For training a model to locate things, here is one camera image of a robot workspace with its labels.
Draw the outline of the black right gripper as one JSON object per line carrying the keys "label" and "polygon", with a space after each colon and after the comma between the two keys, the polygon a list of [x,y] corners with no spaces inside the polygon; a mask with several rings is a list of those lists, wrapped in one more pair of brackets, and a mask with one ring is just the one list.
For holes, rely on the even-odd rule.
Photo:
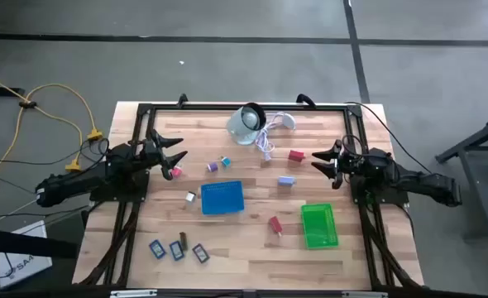
{"label": "black right gripper", "polygon": [[334,190],[338,190],[342,186],[343,175],[357,175],[366,179],[376,178],[376,156],[351,151],[343,139],[336,139],[330,149],[313,152],[312,156],[326,162],[337,159],[337,162],[333,163],[311,163],[314,168],[332,181]]}

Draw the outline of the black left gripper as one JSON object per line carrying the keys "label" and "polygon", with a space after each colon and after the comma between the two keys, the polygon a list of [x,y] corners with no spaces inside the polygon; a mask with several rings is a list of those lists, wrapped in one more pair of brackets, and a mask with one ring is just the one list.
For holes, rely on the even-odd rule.
{"label": "black left gripper", "polygon": [[171,171],[187,155],[187,151],[182,151],[173,156],[165,156],[163,148],[169,148],[182,142],[183,138],[165,138],[155,129],[150,131],[150,139],[143,141],[129,141],[133,151],[130,159],[131,172],[149,170],[154,166],[160,166],[163,177],[166,180],[173,180]]}

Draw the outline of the small purple framed card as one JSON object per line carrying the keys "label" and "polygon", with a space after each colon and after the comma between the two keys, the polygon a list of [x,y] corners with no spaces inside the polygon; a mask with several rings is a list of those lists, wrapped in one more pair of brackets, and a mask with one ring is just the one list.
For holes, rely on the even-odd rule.
{"label": "small purple framed card", "polygon": [[204,249],[201,243],[198,243],[192,248],[192,251],[200,263],[205,263],[210,259],[208,252]]}

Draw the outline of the green plastic basket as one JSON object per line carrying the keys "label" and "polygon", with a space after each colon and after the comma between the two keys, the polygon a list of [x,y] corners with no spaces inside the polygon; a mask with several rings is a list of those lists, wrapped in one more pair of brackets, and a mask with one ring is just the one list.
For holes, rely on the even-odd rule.
{"label": "green plastic basket", "polygon": [[301,218],[307,249],[329,249],[339,245],[330,204],[305,204],[301,207]]}

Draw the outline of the blue plastic basket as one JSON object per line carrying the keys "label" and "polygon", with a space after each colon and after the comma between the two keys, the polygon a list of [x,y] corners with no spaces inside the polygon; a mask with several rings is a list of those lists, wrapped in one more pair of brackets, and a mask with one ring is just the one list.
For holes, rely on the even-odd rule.
{"label": "blue plastic basket", "polygon": [[245,208],[242,183],[239,180],[205,184],[200,190],[204,215],[232,214]]}

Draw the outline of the white desk lamp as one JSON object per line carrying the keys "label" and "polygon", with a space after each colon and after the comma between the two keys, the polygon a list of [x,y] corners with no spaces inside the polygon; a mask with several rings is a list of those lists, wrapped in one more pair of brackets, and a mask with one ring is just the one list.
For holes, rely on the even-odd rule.
{"label": "white desk lamp", "polygon": [[246,103],[228,120],[226,129],[238,145],[251,145],[266,125],[266,113],[257,103]]}

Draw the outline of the black furniture bar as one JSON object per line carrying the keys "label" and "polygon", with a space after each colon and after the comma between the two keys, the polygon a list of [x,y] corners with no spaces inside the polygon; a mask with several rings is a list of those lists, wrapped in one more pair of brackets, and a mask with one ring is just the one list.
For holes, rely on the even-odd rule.
{"label": "black furniture bar", "polygon": [[[57,239],[0,231],[0,252],[73,259],[78,255],[78,247]],[[70,298],[76,290],[77,286],[68,286],[56,290],[17,291],[0,293],[0,298]]]}

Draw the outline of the white printed box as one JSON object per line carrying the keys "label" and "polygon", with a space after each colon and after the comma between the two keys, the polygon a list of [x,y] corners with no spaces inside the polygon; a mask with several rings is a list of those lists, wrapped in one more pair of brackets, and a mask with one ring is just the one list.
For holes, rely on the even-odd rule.
{"label": "white printed box", "polygon": [[[12,231],[15,234],[47,238],[45,221],[41,220]],[[5,289],[52,267],[50,257],[0,252],[0,288]]]}

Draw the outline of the black aluminium table frame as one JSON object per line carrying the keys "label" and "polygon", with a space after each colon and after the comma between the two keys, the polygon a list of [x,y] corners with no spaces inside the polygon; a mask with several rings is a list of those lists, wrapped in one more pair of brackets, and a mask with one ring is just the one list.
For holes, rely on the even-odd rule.
{"label": "black aluminium table frame", "polygon": [[[285,110],[296,120],[296,129],[270,132],[274,151],[270,161],[254,146],[239,146],[226,126],[237,110],[232,103],[188,103],[177,109],[167,103],[121,102],[112,118],[112,144],[127,142],[147,120],[165,137],[184,140],[172,153],[187,151],[183,175],[165,180],[159,168],[151,171],[146,198],[141,204],[136,233],[124,247],[131,256],[126,275],[130,287],[190,289],[343,290],[368,289],[365,241],[359,209],[349,184],[334,190],[311,163],[312,153],[328,149],[336,139],[351,133],[370,147],[391,151],[385,130],[385,111],[379,104],[366,108],[325,103],[316,109],[287,103]],[[301,162],[288,159],[289,151],[302,151]],[[231,160],[229,167],[221,157]],[[209,172],[207,164],[217,162]],[[293,176],[295,185],[280,186],[280,176]],[[204,215],[201,186],[239,180],[243,211]],[[185,200],[197,195],[193,203]],[[301,207],[330,204],[339,245],[309,250],[304,241]],[[275,234],[269,219],[276,216],[283,228]],[[188,250],[175,261],[170,244],[185,232]],[[149,244],[158,239],[166,255],[156,259]],[[201,243],[210,259],[200,263],[192,248]]]}

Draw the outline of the silver table bracket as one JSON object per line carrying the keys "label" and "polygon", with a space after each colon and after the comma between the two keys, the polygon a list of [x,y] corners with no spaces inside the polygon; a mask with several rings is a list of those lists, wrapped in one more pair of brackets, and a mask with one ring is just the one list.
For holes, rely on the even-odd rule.
{"label": "silver table bracket", "polygon": [[158,296],[157,289],[111,291],[109,298],[151,298]]}
{"label": "silver table bracket", "polygon": [[385,292],[378,291],[343,291],[341,298],[389,298]]}

